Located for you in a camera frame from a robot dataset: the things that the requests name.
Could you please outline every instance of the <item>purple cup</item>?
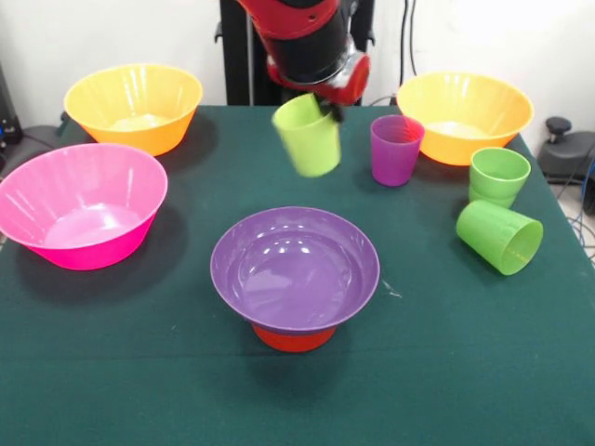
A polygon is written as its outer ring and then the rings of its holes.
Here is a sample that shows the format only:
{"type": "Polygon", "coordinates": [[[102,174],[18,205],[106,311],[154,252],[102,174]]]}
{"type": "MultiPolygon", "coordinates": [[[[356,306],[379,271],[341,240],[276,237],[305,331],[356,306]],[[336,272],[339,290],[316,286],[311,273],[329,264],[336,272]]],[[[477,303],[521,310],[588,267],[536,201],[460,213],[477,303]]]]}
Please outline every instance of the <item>purple cup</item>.
{"type": "Polygon", "coordinates": [[[382,116],[370,125],[372,175],[384,186],[402,186],[413,174],[424,126],[398,114],[382,116]]]}

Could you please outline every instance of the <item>plastic bowl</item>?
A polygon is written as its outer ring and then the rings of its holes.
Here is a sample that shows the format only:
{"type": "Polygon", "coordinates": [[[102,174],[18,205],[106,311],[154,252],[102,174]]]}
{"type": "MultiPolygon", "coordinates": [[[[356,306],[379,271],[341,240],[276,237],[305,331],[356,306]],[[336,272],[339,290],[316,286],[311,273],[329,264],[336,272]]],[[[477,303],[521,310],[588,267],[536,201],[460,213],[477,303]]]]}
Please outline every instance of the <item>plastic bowl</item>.
{"type": "Polygon", "coordinates": [[[433,72],[397,92],[401,112],[426,127],[421,151],[444,164],[470,165],[484,147],[504,147],[534,116],[531,100],[512,85],[463,72],[433,72]]]}
{"type": "Polygon", "coordinates": [[[228,230],[211,257],[223,300],[258,337],[287,352],[326,342],[375,292],[374,245],[349,221],[306,207],[254,214],[228,230]]]}
{"type": "Polygon", "coordinates": [[[40,155],[0,183],[0,232],[66,269],[99,269],[130,256],[167,193],[151,155],[83,144],[40,155]]]}
{"type": "Polygon", "coordinates": [[[189,72],[135,64],[95,72],[66,94],[66,112],[98,142],[136,147],[153,156],[184,138],[203,97],[189,72]]]}

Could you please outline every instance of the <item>plastic cup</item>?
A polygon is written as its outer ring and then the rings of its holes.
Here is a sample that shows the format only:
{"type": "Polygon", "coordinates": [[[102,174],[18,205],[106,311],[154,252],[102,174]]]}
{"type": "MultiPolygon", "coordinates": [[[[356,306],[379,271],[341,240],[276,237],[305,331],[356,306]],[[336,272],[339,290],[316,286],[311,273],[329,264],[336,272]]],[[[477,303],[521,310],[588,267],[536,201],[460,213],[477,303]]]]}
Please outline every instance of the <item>plastic cup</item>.
{"type": "Polygon", "coordinates": [[[543,225],[528,216],[478,200],[463,209],[456,234],[505,276],[523,269],[543,239],[543,225]]]}
{"type": "Polygon", "coordinates": [[[313,94],[286,102],[272,123],[300,175],[320,177],[337,167],[341,160],[338,123],[330,113],[321,113],[313,94]]]}
{"type": "Polygon", "coordinates": [[[471,157],[469,200],[511,207],[530,173],[531,164],[516,151],[496,147],[478,150],[471,157]]]}
{"type": "Polygon", "coordinates": [[[401,115],[376,119],[370,126],[372,175],[384,186],[402,186],[413,174],[425,130],[418,121],[401,115]]]}

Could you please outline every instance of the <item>green cup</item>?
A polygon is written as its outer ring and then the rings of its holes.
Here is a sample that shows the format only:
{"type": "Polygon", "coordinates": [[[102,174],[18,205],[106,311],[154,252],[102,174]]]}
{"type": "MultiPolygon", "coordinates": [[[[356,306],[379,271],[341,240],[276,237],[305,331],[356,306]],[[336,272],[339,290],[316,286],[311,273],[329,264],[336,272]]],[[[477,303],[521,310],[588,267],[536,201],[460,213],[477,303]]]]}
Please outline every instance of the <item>green cup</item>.
{"type": "Polygon", "coordinates": [[[469,200],[511,207],[530,173],[531,164],[516,151],[480,149],[471,157],[469,200]]]}
{"type": "Polygon", "coordinates": [[[543,225],[493,203],[467,205],[456,222],[456,234],[505,276],[523,269],[543,239],[543,225]]]}
{"type": "Polygon", "coordinates": [[[291,99],[272,116],[292,164],[303,177],[320,177],[341,161],[338,123],[323,115],[313,94],[291,99]]]}

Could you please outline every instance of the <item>cup rim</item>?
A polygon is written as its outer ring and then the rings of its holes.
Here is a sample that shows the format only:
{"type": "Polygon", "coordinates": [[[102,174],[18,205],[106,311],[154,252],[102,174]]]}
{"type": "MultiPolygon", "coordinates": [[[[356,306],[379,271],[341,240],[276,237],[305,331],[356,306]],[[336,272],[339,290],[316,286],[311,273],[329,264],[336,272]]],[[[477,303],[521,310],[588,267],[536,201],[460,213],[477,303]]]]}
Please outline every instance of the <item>cup rim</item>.
{"type": "Polygon", "coordinates": [[[322,120],[328,119],[328,117],[331,116],[331,112],[329,112],[327,114],[322,114],[322,116],[319,119],[317,119],[316,121],[313,121],[313,122],[311,122],[309,124],[306,124],[306,125],[299,125],[299,126],[289,127],[289,126],[286,126],[286,125],[279,125],[279,123],[277,122],[278,113],[282,109],[288,107],[289,105],[296,105],[295,103],[292,104],[292,102],[294,102],[294,101],[306,100],[305,98],[312,98],[313,99],[313,96],[314,95],[312,93],[307,93],[305,95],[299,95],[299,96],[297,96],[297,97],[295,97],[293,99],[288,100],[285,104],[281,105],[281,107],[279,107],[277,110],[275,110],[275,113],[272,114],[272,123],[277,128],[281,129],[284,132],[293,132],[295,130],[305,130],[305,129],[310,128],[310,127],[312,127],[314,125],[319,124],[322,120]]]}
{"type": "Polygon", "coordinates": [[[376,138],[381,139],[382,142],[384,142],[386,144],[391,144],[394,146],[405,146],[408,144],[417,144],[418,142],[420,142],[426,135],[426,127],[424,127],[424,125],[422,123],[420,123],[417,119],[411,118],[409,116],[405,116],[404,114],[385,114],[384,116],[379,116],[374,121],[372,121],[372,124],[370,124],[370,133],[373,136],[375,136],[376,138]],[[411,123],[411,124],[417,126],[421,130],[421,134],[419,135],[419,138],[416,138],[412,141],[407,141],[407,142],[389,141],[389,140],[383,138],[381,135],[379,135],[376,131],[376,127],[383,121],[400,121],[400,122],[411,123]]]}
{"type": "Polygon", "coordinates": [[[543,223],[541,223],[539,220],[534,220],[531,218],[530,221],[525,222],[520,228],[517,228],[514,235],[510,238],[509,242],[506,243],[506,245],[503,247],[502,252],[499,255],[497,269],[505,276],[511,276],[513,274],[516,274],[521,269],[524,269],[527,265],[529,265],[531,263],[531,260],[533,260],[533,258],[536,256],[537,251],[539,251],[539,247],[541,246],[542,242],[543,242],[543,223]],[[516,269],[509,268],[508,262],[506,262],[507,265],[505,265],[505,260],[506,260],[506,256],[508,255],[508,250],[510,248],[510,245],[515,241],[515,239],[517,237],[519,237],[522,234],[522,232],[527,231],[527,230],[537,230],[540,232],[540,235],[538,237],[539,240],[538,240],[536,246],[533,247],[535,249],[532,249],[531,255],[529,255],[528,258],[524,259],[522,265],[520,265],[518,268],[516,268],[516,269]]]}
{"type": "Polygon", "coordinates": [[[483,149],[479,149],[478,151],[475,151],[472,155],[471,155],[471,165],[470,167],[475,170],[475,172],[477,172],[479,175],[481,175],[484,178],[490,179],[492,181],[496,181],[499,183],[515,183],[518,181],[523,181],[526,180],[529,175],[531,175],[531,163],[529,162],[529,160],[522,156],[520,153],[512,150],[512,149],[507,149],[504,147],[484,147],[483,149]],[[491,175],[486,174],[485,172],[483,172],[482,169],[480,169],[476,164],[475,164],[475,156],[478,155],[480,152],[484,152],[484,151],[500,151],[501,153],[506,153],[506,154],[510,154],[511,156],[517,158],[518,160],[522,160],[523,164],[527,167],[527,171],[525,172],[524,175],[520,176],[520,177],[515,177],[515,178],[498,178],[498,177],[493,177],[491,175]]]}

